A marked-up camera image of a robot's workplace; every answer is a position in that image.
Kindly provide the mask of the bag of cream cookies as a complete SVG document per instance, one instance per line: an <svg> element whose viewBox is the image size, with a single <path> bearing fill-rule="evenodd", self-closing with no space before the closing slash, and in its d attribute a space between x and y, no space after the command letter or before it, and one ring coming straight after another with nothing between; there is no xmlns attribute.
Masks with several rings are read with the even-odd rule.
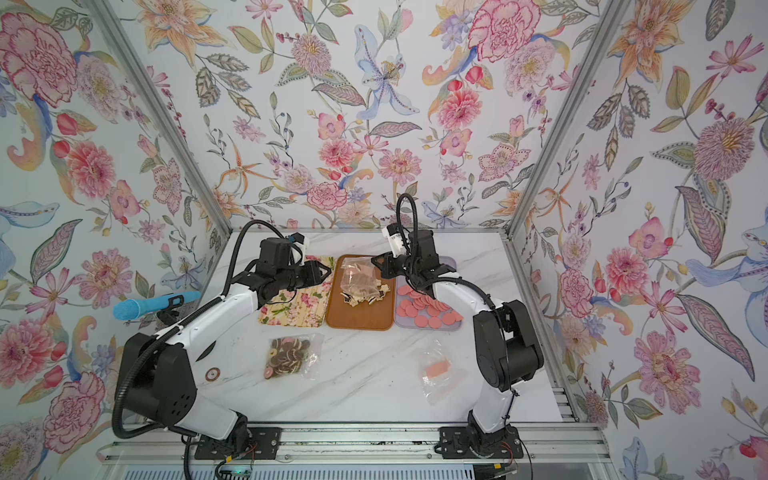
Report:
<svg viewBox="0 0 768 480"><path fill-rule="evenodd" d="M370 257L349 257L342 261L341 292L350 287L375 287L377 284L379 279Z"/></svg>

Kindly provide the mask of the bag of pink cookies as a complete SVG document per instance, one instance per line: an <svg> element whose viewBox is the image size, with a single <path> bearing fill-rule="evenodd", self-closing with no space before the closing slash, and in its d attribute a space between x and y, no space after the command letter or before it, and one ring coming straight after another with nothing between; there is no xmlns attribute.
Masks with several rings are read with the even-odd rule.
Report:
<svg viewBox="0 0 768 480"><path fill-rule="evenodd" d="M418 376L426 401L431 406L451 396L467 375L465 369L451 361L438 340L432 340L419 355Z"/></svg>

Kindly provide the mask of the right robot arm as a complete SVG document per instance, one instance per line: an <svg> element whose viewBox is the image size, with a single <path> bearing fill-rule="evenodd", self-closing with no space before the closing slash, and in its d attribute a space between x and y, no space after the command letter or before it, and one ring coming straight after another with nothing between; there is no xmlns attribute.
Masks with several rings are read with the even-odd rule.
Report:
<svg viewBox="0 0 768 480"><path fill-rule="evenodd" d="M435 452L444 459L524 456L510 414L519 393L543 367L544 355L530 313L520 300L494 301L479 286L441 262L429 230L407 233L395 223L382 229L390 251L372 258L385 279L403 277L410 286L453 308L472 322L476 363L485 384L460 427L442 427Z"/></svg>

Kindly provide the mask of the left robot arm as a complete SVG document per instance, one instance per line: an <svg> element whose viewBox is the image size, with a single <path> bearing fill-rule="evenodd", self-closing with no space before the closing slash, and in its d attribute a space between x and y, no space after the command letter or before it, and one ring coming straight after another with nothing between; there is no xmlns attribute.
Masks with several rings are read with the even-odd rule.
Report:
<svg viewBox="0 0 768 480"><path fill-rule="evenodd" d="M244 448L251 438L247 418L200 393L193 367L222 335L281 291L317 286L330 275L330 268L308 259L305 250L300 233L264 239L243 271L228 271L218 296L154 335L131 337L115 390L113 433L130 439L163 429Z"/></svg>

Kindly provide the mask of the pile of cream star cookies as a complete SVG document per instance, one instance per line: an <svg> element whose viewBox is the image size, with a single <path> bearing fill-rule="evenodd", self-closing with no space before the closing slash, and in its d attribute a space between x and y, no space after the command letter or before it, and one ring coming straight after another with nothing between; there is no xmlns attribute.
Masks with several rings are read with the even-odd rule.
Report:
<svg viewBox="0 0 768 480"><path fill-rule="evenodd" d="M390 287L388 285L379 283L375 287L350 287L347 290L342 290L341 294L347 305L356 307L381 301L389 292Z"/></svg>

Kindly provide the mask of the bag of brown cookies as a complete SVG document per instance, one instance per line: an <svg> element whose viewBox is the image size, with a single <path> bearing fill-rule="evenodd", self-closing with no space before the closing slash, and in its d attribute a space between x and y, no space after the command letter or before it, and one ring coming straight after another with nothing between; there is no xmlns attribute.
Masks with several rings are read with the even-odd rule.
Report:
<svg viewBox="0 0 768 480"><path fill-rule="evenodd" d="M263 377L266 380L291 375L309 378L320 361L324 336L294 335L269 341Z"/></svg>

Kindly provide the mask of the floral pattern tray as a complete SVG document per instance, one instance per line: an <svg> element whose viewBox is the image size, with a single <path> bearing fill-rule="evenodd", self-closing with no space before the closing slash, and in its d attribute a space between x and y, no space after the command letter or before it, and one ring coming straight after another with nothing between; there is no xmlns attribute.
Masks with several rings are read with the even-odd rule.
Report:
<svg viewBox="0 0 768 480"><path fill-rule="evenodd" d="M309 259L329 267L331 274L321 285L295 293L281 291L275 301L260 309L260 324L298 328L319 328L324 324L337 259L332 256L310 256Z"/></svg>

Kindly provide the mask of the black microphone stand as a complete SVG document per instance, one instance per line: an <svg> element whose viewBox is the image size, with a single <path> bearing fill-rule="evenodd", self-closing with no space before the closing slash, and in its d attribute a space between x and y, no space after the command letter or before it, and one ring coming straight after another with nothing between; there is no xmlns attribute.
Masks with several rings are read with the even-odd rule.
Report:
<svg viewBox="0 0 768 480"><path fill-rule="evenodd" d="M165 326L171 326L180 320L180 309L185 304L183 295L172 295L167 305L156 312L157 319Z"/></svg>

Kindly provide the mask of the blue microphone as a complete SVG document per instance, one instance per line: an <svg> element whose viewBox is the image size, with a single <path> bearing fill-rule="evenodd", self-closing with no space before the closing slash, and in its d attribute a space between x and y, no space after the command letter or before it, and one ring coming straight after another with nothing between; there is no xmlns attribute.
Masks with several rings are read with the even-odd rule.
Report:
<svg viewBox="0 0 768 480"><path fill-rule="evenodd" d="M143 300L129 299L115 305L112 313L117 320L133 321L146 314L193 304L200 297L201 294L198 291L188 291Z"/></svg>

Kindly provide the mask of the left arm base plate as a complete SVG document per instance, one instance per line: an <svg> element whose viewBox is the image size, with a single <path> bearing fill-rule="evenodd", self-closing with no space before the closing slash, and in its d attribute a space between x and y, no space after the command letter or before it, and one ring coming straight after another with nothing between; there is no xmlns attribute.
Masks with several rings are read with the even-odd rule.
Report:
<svg viewBox="0 0 768 480"><path fill-rule="evenodd" d="M248 427L233 431L225 440L201 438L195 460L275 460L280 446L279 427Z"/></svg>

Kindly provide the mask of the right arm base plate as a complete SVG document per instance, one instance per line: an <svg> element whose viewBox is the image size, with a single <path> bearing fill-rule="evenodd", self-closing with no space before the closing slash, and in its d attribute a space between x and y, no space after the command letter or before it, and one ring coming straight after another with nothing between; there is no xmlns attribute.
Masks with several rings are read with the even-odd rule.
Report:
<svg viewBox="0 0 768 480"><path fill-rule="evenodd" d="M438 442L433 450L447 460L508 461L525 457L518 430L512 426L493 433L484 433L470 426L444 426L439 429Z"/></svg>

